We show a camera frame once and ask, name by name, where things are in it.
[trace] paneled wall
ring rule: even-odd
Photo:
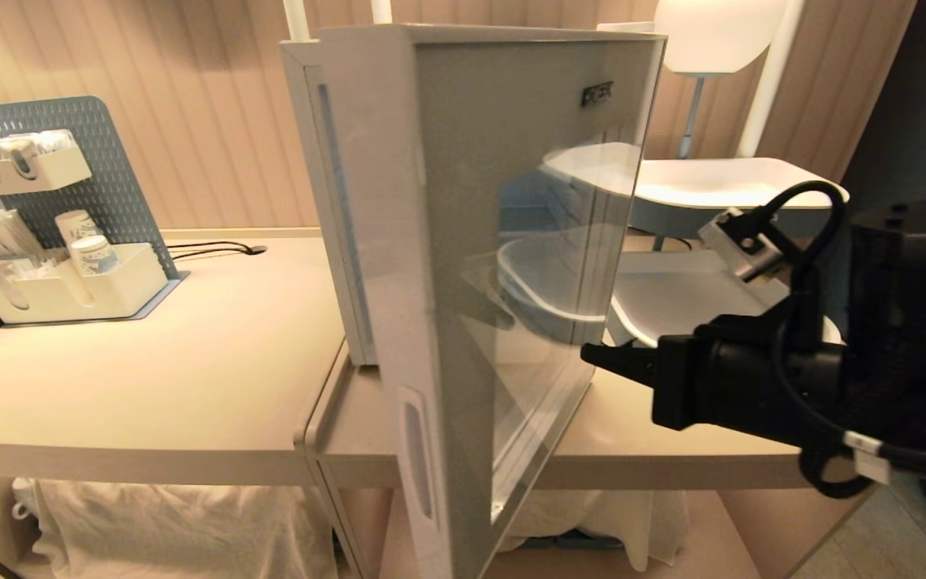
[[[594,28],[657,0],[393,0],[396,22]],[[839,179],[916,0],[807,0],[760,142]],[[371,21],[370,0],[306,0],[309,28]],[[316,224],[276,49],[282,0],[0,0],[0,102],[95,94],[161,227]],[[758,59],[706,83],[692,157],[731,157]],[[672,157],[694,81],[666,73],[646,154]]]

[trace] white towel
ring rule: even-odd
[[[648,557],[673,565],[688,533],[684,491],[531,491],[499,552],[571,528],[620,539],[635,571],[645,571]]]
[[[52,480],[32,490],[33,550],[59,579],[337,578],[316,490]]]

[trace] blue pegboard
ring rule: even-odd
[[[16,209],[44,247],[63,247],[55,216],[85,209],[110,243],[151,243],[166,278],[178,279],[152,212],[109,116],[98,96],[70,96],[0,104],[0,137],[70,129],[92,178],[58,191],[1,195],[6,209]]]

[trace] white desk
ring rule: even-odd
[[[306,433],[337,513],[338,538],[363,579],[418,576],[381,378],[339,356]],[[695,425],[654,425],[649,388],[596,371],[563,440],[535,483],[541,490],[690,490],[691,533],[678,565],[634,572],[621,551],[518,550],[486,577],[776,579],[809,556],[860,504],[826,499],[798,473],[798,449]]]
[[[346,367],[309,425],[332,487],[399,487],[395,450],[375,369]],[[800,488],[798,449],[695,425],[654,425],[653,392],[599,370],[537,488]]]
[[[178,261],[148,318],[0,330],[0,476],[312,484],[306,422],[344,339],[319,232]]]

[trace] storage bin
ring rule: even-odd
[[[92,170],[88,169],[88,162],[77,146],[38,154],[31,158],[30,164],[35,176],[25,179],[16,171],[10,158],[0,158],[0,195],[54,191],[92,176]]]
[[[33,323],[134,315],[162,290],[166,275],[150,244],[113,248],[121,264],[106,274],[81,276],[73,260],[66,260],[59,265],[59,276],[1,282],[8,286],[0,286],[0,318]]]

